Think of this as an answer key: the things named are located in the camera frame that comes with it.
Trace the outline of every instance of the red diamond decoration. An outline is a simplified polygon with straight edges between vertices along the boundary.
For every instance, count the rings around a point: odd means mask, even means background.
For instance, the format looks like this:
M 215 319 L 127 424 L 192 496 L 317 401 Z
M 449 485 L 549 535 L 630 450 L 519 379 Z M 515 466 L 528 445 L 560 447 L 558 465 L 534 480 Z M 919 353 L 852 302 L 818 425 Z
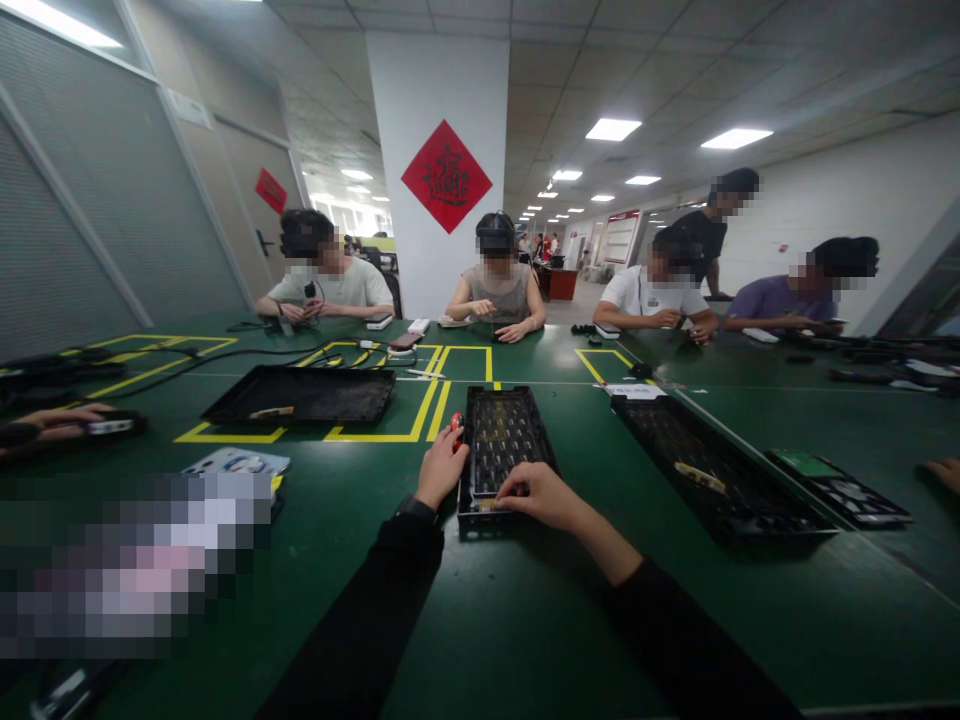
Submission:
M 446 120 L 420 148 L 401 180 L 447 234 L 493 187 Z

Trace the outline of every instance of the gray tank top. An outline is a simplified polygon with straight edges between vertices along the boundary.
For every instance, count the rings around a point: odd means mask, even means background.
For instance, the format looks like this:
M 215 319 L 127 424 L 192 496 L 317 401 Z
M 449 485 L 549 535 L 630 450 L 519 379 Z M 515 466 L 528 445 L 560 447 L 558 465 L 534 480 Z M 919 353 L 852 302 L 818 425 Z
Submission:
M 481 263 L 463 274 L 470 287 L 470 300 L 489 300 L 497 308 L 493 322 L 515 324 L 530 317 L 527 305 L 527 283 L 530 266 L 515 263 L 509 275 L 494 275 Z M 489 321 L 489 317 L 470 316 L 474 322 Z

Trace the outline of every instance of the black plastic tray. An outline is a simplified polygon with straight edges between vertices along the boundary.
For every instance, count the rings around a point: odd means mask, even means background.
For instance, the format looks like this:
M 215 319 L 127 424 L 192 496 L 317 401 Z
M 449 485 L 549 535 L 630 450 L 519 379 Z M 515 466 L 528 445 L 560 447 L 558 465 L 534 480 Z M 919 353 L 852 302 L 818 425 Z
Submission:
M 214 425 L 374 425 L 397 377 L 393 370 L 338 370 L 257 365 L 201 417 Z M 251 413 L 293 407 L 292 415 Z
M 777 478 L 675 398 L 611 398 L 611 407 L 721 543 L 819 541 L 837 528 Z M 722 495 L 681 475 L 682 462 L 726 485 Z
M 512 390 L 467 388 L 463 442 L 470 446 L 470 459 L 458 492 L 462 527 L 517 519 L 517 513 L 489 506 L 520 463 L 545 462 L 560 474 L 533 392 L 524 385 Z

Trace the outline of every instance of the door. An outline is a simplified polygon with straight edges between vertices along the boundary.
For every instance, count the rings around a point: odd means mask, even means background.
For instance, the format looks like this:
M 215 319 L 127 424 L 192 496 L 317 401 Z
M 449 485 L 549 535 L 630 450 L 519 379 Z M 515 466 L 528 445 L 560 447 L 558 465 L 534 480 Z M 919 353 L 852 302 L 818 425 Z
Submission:
M 287 148 L 267 142 L 219 118 L 216 123 L 233 174 L 240 184 L 240 194 L 247 206 L 247 212 L 254 228 L 263 238 L 262 247 L 270 274 L 275 282 L 280 282 L 287 270 L 283 253 L 280 252 L 280 215 L 257 195 L 256 187 L 260 170 L 266 170 L 287 191 L 286 208 L 302 208 L 290 153 Z

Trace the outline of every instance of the hand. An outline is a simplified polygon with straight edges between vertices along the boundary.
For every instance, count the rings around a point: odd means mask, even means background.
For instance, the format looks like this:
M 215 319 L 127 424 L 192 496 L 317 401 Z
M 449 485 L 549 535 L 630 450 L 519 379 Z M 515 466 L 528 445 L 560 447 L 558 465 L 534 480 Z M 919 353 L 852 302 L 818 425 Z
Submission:
M 493 315 L 497 309 L 489 300 L 474 300 L 470 303 L 470 312 L 474 315 Z
M 462 427 L 456 430 L 446 427 L 437 435 L 433 446 L 423 454 L 420 484 L 414 497 L 424 505 L 429 505 L 434 512 L 457 484 L 467 455 L 470 454 L 467 445 L 461 445 L 457 452 L 453 452 L 453 444 L 461 435 Z
M 790 330 L 812 330 L 814 328 L 823 327 L 823 323 L 818 323 L 816 320 L 805 318 L 803 315 L 785 315 L 784 317 L 779 318 L 779 321 L 780 327 Z
M 281 304 L 280 314 L 290 322 L 303 322 L 303 308 L 298 308 L 296 305 L 291 305 L 290 303 Z
M 72 410 L 40 410 L 15 422 L 36 425 L 43 429 L 43 432 L 37 438 L 41 442 L 73 440 L 86 434 L 80 423 L 101 422 L 103 416 L 97 413 L 110 410 L 113 410 L 113 408 L 109 405 L 92 403 Z
M 651 327 L 673 328 L 680 322 L 680 311 L 663 309 L 650 316 Z
M 960 459 L 944 458 L 940 462 L 926 462 L 921 464 L 936 475 L 940 482 L 950 490 L 960 495 Z
M 516 325 L 507 325 L 505 328 L 500 328 L 494 334 L 500 338 L 500 342 L 512 344 L 523 340 L 528 332 L 529 330 L 527 330 L 527 325 L 524 321 Z
M 529 494 L 513 495 L 526 486 Z M 545 525 L 573 532 L 577 523 L 593 511 L 546 463 L 520 463 L 497 493 L 498 510 L 514 510 Z

